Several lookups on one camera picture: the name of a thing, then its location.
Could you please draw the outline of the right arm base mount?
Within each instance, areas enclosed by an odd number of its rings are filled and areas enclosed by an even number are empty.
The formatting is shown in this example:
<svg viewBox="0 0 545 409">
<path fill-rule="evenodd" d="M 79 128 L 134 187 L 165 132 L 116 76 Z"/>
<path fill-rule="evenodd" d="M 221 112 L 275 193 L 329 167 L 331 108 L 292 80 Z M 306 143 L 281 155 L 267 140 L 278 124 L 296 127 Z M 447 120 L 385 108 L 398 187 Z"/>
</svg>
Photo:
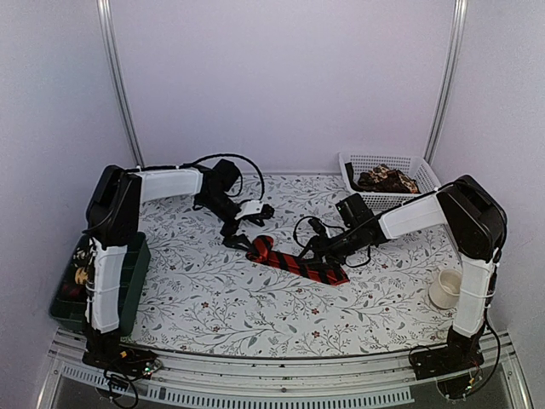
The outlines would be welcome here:
<svg viewBox="0 0 545 409">
<path fill-rule="evenodd" d="M 489 331 L 496 342 L 494 364 L 487 375 L 483 367 L 484 354 L 479 345 L 485 331 Z M 468 341 L 449 331 L 445 346 L 436 349 L 416 346 L 408 353 L 408 361 L 417 380 L 449 375 L 436 382 L 437 389 L 446 400 L 460 401 L 477 394 L 490 382 L 499 366 L 501 352 L 498 333 L 489 325 L 483 325 Z"/>
</svg>

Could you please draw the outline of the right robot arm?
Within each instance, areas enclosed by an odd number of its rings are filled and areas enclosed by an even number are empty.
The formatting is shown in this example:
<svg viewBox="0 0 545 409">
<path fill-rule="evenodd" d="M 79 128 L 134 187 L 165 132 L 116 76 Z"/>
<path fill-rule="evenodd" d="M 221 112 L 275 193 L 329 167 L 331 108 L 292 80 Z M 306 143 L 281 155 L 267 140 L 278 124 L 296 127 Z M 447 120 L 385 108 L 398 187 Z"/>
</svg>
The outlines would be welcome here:
<svg viewBox="0 0 545 409">
<path fill-rule="evenodd" d="M 452 330 L 466 338 L 479 332 L 494 296 L 508 219 L 505 210 L 475 179 L 461 176 L 378 214 L 358 193 L 338 202 L 336 209 L 346 231 L 330 237 L 317 220 L 311 224 L 316 234 L 307 242 L 317 260 L 334 266 L 345 264 L 348 256 L 371 245 L 438 225 L 448 229 L 462 267 L 461 294 Z"/>
</svg>

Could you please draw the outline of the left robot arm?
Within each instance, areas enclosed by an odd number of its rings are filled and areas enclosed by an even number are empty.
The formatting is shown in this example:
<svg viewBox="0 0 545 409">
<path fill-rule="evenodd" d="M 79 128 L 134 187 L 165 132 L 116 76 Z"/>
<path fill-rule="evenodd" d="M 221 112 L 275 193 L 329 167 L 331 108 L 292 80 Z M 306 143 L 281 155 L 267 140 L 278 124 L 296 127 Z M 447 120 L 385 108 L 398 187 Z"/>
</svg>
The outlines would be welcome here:
<svg viewBox="0 0 545 409">
<path fill-rule="evenodd" d="M 222 222 L 221 235 L 233 237 L 244 219 L 244 206 L 227 194 L 241 176 L 232 161 L 221 159 L 214 167 L 155 166 L 128 170 L 108 165 L 86 210 L 87 234 L 96 253 L 88 283 L 86 317 L 100 334 L 117 330 L 118 293 L 123 258 L 139 230 L 140 207 L 145 202 L 191 196 Z"/>
</svg>

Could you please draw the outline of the red black striped tie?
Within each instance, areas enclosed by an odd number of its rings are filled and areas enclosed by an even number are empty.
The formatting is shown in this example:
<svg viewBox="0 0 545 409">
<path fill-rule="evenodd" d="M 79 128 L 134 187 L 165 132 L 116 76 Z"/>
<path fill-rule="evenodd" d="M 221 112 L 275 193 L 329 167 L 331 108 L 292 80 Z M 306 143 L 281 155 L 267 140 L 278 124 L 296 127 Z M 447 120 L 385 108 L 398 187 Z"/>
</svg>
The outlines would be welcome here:
<svg viewBox="0 0 545 409">
<path fill-rule="evenodd" d="M 273 238 L 267 235 L 259 235 L 253 240 L 246 252 L 246 258 L 251 262 L 284 270 L 325 285 L 338 286 L 350 282 L 342 268 L 324 263 L 305 263 L 298 256 L 276 251 Z"/>
</svg>

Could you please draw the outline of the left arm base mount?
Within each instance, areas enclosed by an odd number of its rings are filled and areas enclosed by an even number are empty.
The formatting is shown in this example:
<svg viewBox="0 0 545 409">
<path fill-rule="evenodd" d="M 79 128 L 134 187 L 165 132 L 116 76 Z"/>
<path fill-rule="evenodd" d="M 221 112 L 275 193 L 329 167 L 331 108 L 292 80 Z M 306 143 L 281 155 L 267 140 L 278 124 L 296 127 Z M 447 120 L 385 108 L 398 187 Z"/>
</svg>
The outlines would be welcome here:
<svg viewBox="0 0 545 409">
<path fill-rule="evenodd" d="M 134 408 L 140 398 L 136 383 L 150 380 L 163 368 L 157 354 L 123 346 L 116 332 L 87 334 L 82 362 L 102 370 L 108 398 L 118 408 Z"/>
</svg>

